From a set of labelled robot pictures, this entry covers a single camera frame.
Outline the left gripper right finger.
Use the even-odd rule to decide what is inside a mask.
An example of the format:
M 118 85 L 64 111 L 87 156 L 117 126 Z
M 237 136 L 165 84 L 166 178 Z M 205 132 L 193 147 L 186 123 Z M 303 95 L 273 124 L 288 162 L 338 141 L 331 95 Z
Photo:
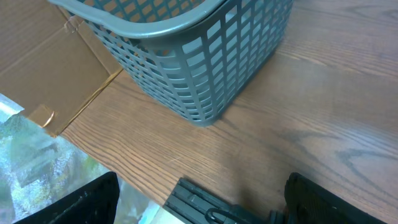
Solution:
M 284 189 L 287 222 L 299 224 L 384 224 L 298 172 Z

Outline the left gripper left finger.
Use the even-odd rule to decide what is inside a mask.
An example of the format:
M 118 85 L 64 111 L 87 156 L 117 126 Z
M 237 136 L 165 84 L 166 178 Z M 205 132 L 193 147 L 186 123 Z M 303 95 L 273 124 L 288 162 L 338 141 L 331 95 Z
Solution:
M 107 172 L 16 224 L 113 224 L 119 200 L 115 172 Z

